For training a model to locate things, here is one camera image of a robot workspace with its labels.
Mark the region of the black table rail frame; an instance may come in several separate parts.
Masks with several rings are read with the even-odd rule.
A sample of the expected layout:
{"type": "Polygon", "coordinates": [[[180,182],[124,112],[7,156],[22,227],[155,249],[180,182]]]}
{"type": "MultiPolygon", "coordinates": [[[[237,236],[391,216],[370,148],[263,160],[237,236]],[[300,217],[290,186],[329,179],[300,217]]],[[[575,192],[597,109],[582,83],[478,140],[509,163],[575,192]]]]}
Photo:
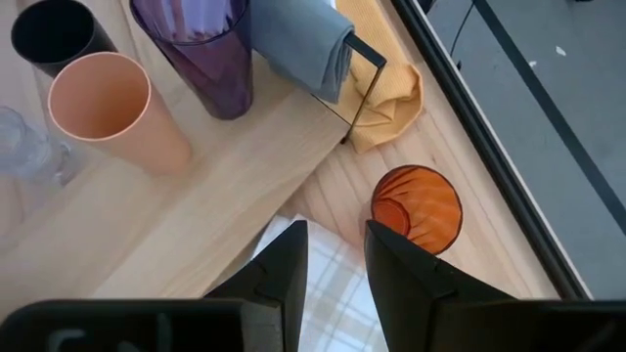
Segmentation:
{"type": "Polygon", "coordinates": [[[463,125],[473,147],[506,203],[509,213],[523,233],[559,296],[591,299],[578,273],[553,239],[553,230],[537,208],[533,196],[511,163],[479,103],[459,73],[456,64],[432,29],[418,0],[390,0],[408,34],[463,125]]]}

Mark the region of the yellow cloth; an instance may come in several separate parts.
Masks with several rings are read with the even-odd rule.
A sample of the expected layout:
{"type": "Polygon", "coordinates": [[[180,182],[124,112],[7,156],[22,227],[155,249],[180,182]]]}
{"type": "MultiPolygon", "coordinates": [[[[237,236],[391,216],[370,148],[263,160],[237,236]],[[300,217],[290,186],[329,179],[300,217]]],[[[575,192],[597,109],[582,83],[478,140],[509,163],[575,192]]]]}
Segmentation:
{"type": "Polygon", "coordinates": [[[335,105],[336,111],[350,122],[358,108],[364,107],[351,137],[355,151],[361,154],[397,138],[415,121],[424,105],[423,81],[405,55],[378,0],[335,3],[338,11],[353,22],[357,36],[386,59],[372,94],[366,97],[377,68],[354,54],[335,105]]]}

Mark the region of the orange translucent tumbler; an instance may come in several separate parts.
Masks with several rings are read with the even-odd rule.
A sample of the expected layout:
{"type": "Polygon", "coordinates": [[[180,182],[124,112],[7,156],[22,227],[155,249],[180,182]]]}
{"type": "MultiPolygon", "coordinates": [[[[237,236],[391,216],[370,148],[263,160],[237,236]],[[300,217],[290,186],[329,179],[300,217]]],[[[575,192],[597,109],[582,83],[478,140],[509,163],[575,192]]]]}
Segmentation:
{"type": "Polygon", "coordinates": [[[464,218],[448,179],[416,164],[395,167],[382,176],[372,194],[371,213],[374,220],[434,255],[454,243],[464,218]]]}

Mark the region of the wooden shelf with black frame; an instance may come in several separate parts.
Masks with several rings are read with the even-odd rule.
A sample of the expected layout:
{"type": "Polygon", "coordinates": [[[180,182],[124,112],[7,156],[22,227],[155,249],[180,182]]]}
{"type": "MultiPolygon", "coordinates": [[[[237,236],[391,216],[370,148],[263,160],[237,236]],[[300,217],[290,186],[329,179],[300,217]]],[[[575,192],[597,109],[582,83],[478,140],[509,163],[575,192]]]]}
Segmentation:
{"type": "Polygon", "coordinates": [[[64,187],[0,176],[0,319],[60,298],[199,297],[346,134],[345,117],[253,60],[254,100],[212,117],[133,21],[127,0],[80,0],[137,60],[192,144],[154,177],[75,142],[64,187]]]}

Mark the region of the purple translucent tumbler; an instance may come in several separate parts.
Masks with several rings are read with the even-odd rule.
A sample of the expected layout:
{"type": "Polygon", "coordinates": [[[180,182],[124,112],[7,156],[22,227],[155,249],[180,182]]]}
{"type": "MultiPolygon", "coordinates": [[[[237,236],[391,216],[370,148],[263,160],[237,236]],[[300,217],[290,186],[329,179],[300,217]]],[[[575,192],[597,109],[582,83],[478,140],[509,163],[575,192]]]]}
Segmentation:
{"type": "Polygon", "coordinates": [[[129,0],[129,9],[212,116],[249,110],[250,0],[129,0]]]}

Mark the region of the black cup without handle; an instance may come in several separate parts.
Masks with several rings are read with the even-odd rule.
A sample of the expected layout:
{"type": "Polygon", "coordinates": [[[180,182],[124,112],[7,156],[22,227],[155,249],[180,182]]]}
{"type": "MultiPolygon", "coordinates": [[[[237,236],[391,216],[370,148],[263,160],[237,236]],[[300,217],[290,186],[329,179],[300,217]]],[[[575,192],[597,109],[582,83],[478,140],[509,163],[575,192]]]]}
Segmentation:
{"type": "Polygon", "coordinates": [[[77,0],[41,0],[15,19],[11,43],[17,54],[50,77],[73,61],[117,49],[91,10],[77,0]]]}

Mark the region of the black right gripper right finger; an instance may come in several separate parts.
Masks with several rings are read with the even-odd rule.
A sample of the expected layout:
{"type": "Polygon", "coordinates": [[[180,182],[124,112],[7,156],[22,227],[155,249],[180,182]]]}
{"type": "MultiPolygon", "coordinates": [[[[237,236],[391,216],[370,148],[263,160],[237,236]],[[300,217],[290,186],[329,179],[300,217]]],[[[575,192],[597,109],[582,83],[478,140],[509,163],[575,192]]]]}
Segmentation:
{"type": "Polygon", "coordinates": [[[367,276],[390,352],[504,352],[506,332],[470,305],[512,297],[366,222],[367,276]]]}

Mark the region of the peach plastic cup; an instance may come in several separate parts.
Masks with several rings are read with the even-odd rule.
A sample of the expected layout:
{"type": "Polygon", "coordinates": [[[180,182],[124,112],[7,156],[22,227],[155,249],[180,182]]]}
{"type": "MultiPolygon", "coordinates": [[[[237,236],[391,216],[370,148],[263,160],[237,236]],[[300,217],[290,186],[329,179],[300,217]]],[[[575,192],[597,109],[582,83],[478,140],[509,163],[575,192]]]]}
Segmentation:
{"type": "Polygon", "coordinates": [[[122,54],[73,61],[55,77],[47,105],[67,136],[151,174],[178,172],[192,158],[189,140],[146,70],[122,54]]]}

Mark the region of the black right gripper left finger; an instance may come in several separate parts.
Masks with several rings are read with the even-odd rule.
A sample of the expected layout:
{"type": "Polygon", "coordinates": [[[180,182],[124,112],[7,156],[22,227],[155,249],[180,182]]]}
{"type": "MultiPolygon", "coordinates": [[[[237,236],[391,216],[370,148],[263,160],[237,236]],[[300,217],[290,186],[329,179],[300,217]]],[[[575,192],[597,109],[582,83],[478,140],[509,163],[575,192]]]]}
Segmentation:
{"type": "Polygon", "coordinates": [[[297,352],[308,270],[308,224],[296,220],[205,296],[240,302],[243,352],[297,352]]]}

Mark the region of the clear plastic mug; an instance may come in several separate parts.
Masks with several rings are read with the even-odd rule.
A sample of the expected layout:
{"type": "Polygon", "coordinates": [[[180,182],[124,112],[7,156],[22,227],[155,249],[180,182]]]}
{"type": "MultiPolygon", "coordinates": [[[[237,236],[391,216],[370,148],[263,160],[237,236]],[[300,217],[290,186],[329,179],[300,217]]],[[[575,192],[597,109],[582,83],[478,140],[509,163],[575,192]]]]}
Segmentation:
{"type": "Polygon", "coordinates": [[[67,143],[0,106],[0,237],[15,230],[76,172],[67,143]]]}

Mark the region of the white plaid cloth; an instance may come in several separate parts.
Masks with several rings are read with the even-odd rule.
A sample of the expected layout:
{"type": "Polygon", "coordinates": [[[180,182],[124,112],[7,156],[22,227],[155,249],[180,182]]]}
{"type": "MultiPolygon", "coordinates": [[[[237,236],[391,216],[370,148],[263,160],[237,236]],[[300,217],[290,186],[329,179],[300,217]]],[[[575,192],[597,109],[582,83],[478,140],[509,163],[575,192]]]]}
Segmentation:
{"type": "Polygon", "coordinates": [[[312,221],[298,352],[388,352],[370,290],[363,238],[312,221]]]}

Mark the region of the grey cloth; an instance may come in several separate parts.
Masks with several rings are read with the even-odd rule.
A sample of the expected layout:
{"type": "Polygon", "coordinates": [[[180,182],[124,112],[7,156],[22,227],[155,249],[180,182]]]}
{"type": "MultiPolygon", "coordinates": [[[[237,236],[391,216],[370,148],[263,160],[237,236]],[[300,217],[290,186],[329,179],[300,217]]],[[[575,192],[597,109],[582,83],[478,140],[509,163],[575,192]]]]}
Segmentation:
{"type": "Polygon", "coordinates": [[[252,48],[271,68],[318,98],[335,104],[352,49],[352,21],[335,0],[251,0],[252,48]]]}

